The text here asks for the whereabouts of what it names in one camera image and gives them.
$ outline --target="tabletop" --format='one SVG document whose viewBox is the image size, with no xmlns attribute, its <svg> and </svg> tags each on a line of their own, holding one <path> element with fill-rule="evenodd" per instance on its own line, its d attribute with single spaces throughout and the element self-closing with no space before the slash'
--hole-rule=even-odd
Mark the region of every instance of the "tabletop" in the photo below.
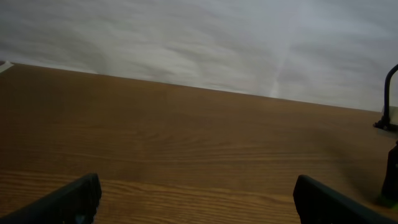
<svg viewBox="0 0 398 224">
<path fill-rule="evenodd" d="M 371 111 L 16 65 L 0 74 L 0 215 L 96 172 L 97 223 L 300 223 L 307 174 L 373 204 Z"/>
</svg>

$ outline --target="black cable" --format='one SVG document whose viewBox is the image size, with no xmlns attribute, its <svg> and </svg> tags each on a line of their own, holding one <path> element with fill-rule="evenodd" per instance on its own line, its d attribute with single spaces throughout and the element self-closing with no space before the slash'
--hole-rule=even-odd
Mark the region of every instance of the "black cable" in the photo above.
<svg viewBox="0 0 398 224">
<path fill-rule="evenodd" d="M 390 125 L 390 82 L 393 74 L 398 71 L 398 65 L 390 70 L 387 74 L 386 82 L 384 84 L 384 113 L 381 117 L 381 120 L 377 123 L 374 123 L 373 126 L 375 128 L 381 128 L 386 131 L 391 130 L 392 127 Z"/>
</svg>

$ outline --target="brown wooden surface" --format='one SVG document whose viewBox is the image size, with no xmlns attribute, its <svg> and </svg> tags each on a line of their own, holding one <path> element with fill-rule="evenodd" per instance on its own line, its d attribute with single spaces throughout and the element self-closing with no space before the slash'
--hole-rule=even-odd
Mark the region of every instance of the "brown wooden surface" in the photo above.
<svg viewBox="0 0 398 224">
<path fill-rule="evenodd" d="M 17 65 L 0 74 L 0 215 L 88 172 L 97 223 L 299 223 L 308 174 L 371 203 L 379 113 Z"/>
</svg>

